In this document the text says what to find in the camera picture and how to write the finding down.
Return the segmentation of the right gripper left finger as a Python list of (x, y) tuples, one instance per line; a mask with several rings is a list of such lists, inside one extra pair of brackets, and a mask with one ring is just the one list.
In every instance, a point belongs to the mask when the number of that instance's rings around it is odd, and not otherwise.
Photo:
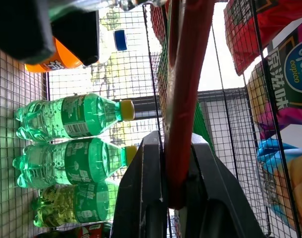
[(120, 181), (110, 238), (166, 238), (167, 191), (160, 134), (145, 136)]

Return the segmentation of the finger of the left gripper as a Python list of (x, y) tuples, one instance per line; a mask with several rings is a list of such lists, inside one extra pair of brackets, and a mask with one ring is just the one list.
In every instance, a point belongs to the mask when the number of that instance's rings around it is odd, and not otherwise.
[(99, 12), (71, 12), (51, 23), (52, 34), (83, 65), (99, 60)]
[(54, 54), (48, 0), (0, 0), (0, 50), (26, 64)]

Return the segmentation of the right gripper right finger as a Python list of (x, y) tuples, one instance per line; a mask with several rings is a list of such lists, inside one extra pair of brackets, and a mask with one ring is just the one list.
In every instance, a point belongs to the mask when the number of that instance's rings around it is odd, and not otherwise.
[(238, 180), (197, 134), (186, 193), (185, 238), (265, 238)]

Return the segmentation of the glass bottle with orange drink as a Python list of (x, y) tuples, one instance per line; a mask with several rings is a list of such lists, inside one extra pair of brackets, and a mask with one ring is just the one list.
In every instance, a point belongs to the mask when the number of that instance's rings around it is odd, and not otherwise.
[[(167, 0), (48, 0), (50, 23), (71, 12), (108, 11), (117, 7), (130, 11), (143, 4), (162, 6)], [(49, 72), (59, 69), (77, 68), (81, 61), (52, 35), (55, 51), (48, 59), (37, 64), (26, 64), (29, 72)]]

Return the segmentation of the clear blue-capped plastic bottle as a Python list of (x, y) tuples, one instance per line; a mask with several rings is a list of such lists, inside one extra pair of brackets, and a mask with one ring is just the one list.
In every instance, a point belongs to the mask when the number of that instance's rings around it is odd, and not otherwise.
[(99, 25), (99, 60), (98, 64), (105, 64), (112, 53), (127, 50), (126, 32), (123, 29), (108, 30)]

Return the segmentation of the dark cola plastic bottle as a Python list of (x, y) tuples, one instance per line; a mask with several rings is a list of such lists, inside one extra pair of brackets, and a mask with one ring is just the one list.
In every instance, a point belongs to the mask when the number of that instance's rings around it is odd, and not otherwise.
[(33, 238), (110, 238), (112, 223), (101, 222), (92, 225), (75, 227), (69, 230), (52, 230)]

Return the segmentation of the green soda plastic bottle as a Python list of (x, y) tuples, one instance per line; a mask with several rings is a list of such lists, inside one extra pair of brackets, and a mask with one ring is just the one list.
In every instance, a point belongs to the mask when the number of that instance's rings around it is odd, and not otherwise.
[(52, 185), (33, 203), (36, 227), (112, 221), (119, 184), (111, 180), (76, 185)]
[(20, 107), (15, 118), (21, 123), (16, 135), (34, 142), (97, 136), (115, 123), (135, 118), (131, 100), (119, 102), (95, 93), (53, 101), (32, 101)]
[(12, 165), (20, 171), (20, 187), (43, 189), (101, 182), (129, 166), (136, 153), (134, 145), (119, 147), (96, 137), (82, 138), (29, 145)]

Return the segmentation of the green chip bag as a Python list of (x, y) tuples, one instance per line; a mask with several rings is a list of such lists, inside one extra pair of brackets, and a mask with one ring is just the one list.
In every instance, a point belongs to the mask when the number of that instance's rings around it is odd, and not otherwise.
[(201, 106), (199, 102), (196, 103), (195, 107), (195, 116), (194, 116), (194, 125), (193, 125), (193, 133), (202, 136), (206, 142), (209, 144), (213, 154), (215, 154), (215, 150), (213, 144), (211, 142), (210, 135), (205, 125), (204, 117), (201, 111)]

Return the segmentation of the magenta chip bag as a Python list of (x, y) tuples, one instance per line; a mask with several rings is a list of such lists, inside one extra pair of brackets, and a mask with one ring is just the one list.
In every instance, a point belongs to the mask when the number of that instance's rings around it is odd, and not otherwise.
[(257, 176), (266, 206), (302, 235), (302, 18), (290, 23), (247, 83), (260, 133)]

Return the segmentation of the red chip bag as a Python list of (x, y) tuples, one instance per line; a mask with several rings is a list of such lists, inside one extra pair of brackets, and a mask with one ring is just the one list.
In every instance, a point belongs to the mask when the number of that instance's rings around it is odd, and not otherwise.
[(302, 0), (228, 1), (224, 8), (226, 44), (238, 75), (260, 55), (254, 15), (262, 48), (266, 48), (288, 24), (302, 18)]

